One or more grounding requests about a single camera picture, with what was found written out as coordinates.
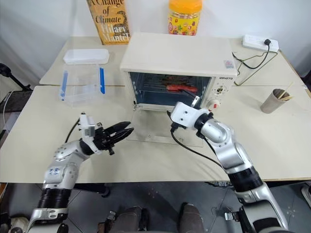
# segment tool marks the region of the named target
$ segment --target white toaster oven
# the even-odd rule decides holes
[[[213,110],[237,77],[228,39],[171,34],[133,34],[120,69],[134,105],[128,140],[172,144],[165,110],[178,101],[190,105],[190,94],[200,97],[199,107]],[[193,133],[175,134],[188,146],[202,146]]]

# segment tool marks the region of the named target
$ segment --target gray floor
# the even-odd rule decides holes
[[[303,184],[272,188],[286,215],[291,231],[311,232],[311,208],[303,199]],[[208,233],[241,233],[239,223],[224,220],[224,212],[240,207],[232,190],[220,189],[205,183],[115,183],[111,195],[73,190],[66,223],[71,233],[95,233],[108,211],[139,205],[151,214],[150,230],[177,232],[176,221],[181,203],[191,202],[201,212]],[[10,215],[29,217],[41,194],[39,184],[14,184],[10,187]]]

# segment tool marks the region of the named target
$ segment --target brand logo on oven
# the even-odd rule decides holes
[[[230,78],[230,77],[219,77],[219,79],[233,80],[233,78]]]

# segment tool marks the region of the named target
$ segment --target clear plastic box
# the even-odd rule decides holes
[[[104,70],[99,65],[64,65],[59,98],[72,107],[92,104],[104,94],[101,82]]]

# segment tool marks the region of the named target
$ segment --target plastic jar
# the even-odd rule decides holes
[[[169,8],[169,34],[195,35],[202,0],[170,0]]]

